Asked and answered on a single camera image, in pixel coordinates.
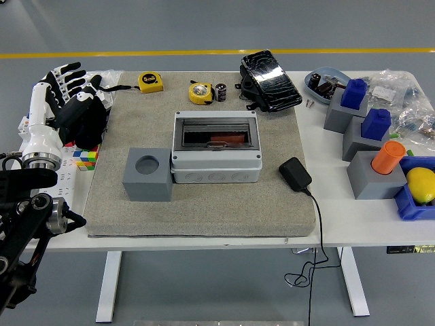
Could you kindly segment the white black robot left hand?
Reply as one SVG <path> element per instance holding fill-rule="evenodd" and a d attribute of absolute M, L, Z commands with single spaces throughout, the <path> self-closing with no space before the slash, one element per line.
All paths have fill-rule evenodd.
<path fill-rule="evenodd" d="M 102 76 L 88 76 L 80 62 L 50 70 L 32 90 L 31 142 L 45 151 L 75 143 L 91 150 L 103 141 L 107 112 L 99 95 Z"/>

